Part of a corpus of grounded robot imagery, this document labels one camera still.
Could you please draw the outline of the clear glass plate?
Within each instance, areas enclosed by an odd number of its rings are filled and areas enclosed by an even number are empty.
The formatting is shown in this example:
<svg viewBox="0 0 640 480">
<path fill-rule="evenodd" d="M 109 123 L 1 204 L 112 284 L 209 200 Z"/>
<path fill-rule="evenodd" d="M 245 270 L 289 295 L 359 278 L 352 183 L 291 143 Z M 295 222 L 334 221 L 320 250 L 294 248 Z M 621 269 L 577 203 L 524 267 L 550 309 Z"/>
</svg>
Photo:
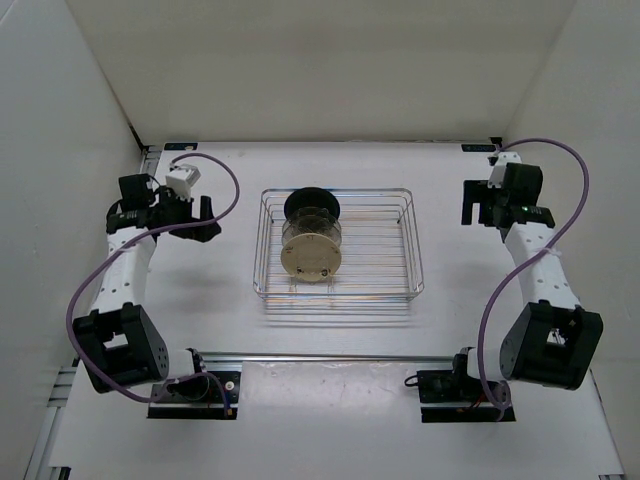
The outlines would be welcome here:
<svg viewBox="0 0 640 480">
<path fill-rule="evenodd" d="M 339 237 L 341 225 L 326 208 L 304 207 L 296 210 L 286 219 L 283 225 L 283 236 L 293 238 L 306 233 Z"/>
<path fill-rule="evenodd" d="M 307 234 L 318 234 L 329 238 L 336 246 L 342 243 L 340 224 L 320 217 L 303 217 L 293 222 L 286 221 L 282 228 L 281 243 L 286 245 L 293 238 Z"/>
</svg>

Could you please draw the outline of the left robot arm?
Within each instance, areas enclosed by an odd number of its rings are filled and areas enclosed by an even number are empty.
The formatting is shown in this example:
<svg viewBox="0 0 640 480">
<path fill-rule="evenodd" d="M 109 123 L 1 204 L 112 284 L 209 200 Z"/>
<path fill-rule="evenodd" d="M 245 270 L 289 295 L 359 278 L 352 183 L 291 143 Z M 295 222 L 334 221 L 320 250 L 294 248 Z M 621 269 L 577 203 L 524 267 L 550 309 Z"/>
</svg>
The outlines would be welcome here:
<svg viewBox="0 0 640 480">
<path fill-rule="evenodd" d="M 162 381 L 169 375 L 166 344 L 143 308 L 148 269 L 159 235 L 154 233 L 131 246 L 134 237 L 174 224 L 175 237 L 206 243 L 221 226 L 199 223 L 214 218 L 211 199 L 200 198 L 200 213 L 192 215 L 191 189 L 200 178 L 194 166 L 177 167 L 165 182 L 152 187 L 149 174 L 118 180 L 121 198 L 106 213 L 109 252 L 124 251 L 106 269 L 87 315 L 72 321 L 79 346 L 96 367 L 122 387 Z"/>
</svg>

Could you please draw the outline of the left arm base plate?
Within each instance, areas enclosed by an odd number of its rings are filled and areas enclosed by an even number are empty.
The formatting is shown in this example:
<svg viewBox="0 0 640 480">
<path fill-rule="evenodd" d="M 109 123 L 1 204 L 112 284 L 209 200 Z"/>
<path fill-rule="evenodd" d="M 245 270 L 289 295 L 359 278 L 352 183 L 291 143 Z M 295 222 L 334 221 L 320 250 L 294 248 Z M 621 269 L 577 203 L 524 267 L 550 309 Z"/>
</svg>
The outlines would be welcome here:
<svg viewBox="0 0 640 480">
<path fill-rule="evenodd" d="M 161 395 L 147 407 L 147 418 L 156 420 L 236 420 L 239 410 L 242 372 L 223 366 L 213 370 L 223 387 L 205 377 L 182 385 L 152 386 L 153 395 Z"/>
</svg>

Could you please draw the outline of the beige ceramic plate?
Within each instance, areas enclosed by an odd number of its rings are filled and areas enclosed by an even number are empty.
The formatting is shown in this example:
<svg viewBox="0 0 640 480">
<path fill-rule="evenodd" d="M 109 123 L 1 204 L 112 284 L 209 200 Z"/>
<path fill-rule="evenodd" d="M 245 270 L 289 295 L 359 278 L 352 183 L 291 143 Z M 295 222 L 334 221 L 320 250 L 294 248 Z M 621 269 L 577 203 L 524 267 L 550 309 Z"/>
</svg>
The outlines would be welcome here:
<svg viewBox="0 0 640 480">
<path fill-rule="evenodd" d="M 329 237 L 306 233 L 286 241 L 280 254 L 287 274 L 296 280 L 316 283 L 332 277 L 340 268 L 340 247 Z"/>
</svg>

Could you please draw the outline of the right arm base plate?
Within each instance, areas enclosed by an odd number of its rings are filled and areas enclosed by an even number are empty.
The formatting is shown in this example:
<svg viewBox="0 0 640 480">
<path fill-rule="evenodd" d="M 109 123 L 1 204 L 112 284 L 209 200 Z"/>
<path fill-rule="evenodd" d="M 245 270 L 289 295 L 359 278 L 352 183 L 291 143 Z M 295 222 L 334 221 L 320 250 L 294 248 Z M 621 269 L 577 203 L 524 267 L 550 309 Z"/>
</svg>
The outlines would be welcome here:
<svg viewBox="0 0 640 480">
<path fill-rule="evenodd" d="M 423 424 L 514 422 L 512 407 L 500 412 L 478 379 L 453 370 L 419 370 L 404 380 L 416 389 Z"/>
</svg>

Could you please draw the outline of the black round plate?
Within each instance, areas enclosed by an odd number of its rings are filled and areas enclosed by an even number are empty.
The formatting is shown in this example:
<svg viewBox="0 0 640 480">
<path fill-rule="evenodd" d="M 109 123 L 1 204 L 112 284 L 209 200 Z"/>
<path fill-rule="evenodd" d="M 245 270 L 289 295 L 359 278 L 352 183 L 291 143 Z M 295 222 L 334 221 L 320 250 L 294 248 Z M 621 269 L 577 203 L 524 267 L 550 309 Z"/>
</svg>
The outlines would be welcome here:
<svg viewBox="0 0 640 480">
<path fill-rule="evenodd" d="M 284 215 L 291 218 L 295 212 L 302 208 L 326 209 L 336 220 L 340 217 L 340 204 L 333 193 L 319 187 L 304 187 L 294 190 L 284 203 Z"/>
</svg>

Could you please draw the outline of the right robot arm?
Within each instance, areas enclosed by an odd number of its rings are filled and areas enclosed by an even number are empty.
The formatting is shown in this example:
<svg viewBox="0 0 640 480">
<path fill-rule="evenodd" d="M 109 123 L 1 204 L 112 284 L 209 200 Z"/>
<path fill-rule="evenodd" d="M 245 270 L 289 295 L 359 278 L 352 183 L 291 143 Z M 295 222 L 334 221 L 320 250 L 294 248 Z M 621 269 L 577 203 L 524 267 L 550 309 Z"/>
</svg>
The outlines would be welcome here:
<svg viewBox="0 0 640 480">
<path fill-rule="evenodd" d="M 549 243 L 555 221 L 538 205 L 542 170 L 523 164 L 513 154 L 493 157 L 485 180 L 467 180 L 462 224 L 496 228 L 516 267 L 523 310 L 495 350 L 479 357 L 474 350 L 455 356 L 449 387 L 470 400 L 487 383 L 517 380 L 566 390 L 579 388 L 603 333 L 599 314 L 582 308 L 571 290 L 559 256 Z"/>
</svg>

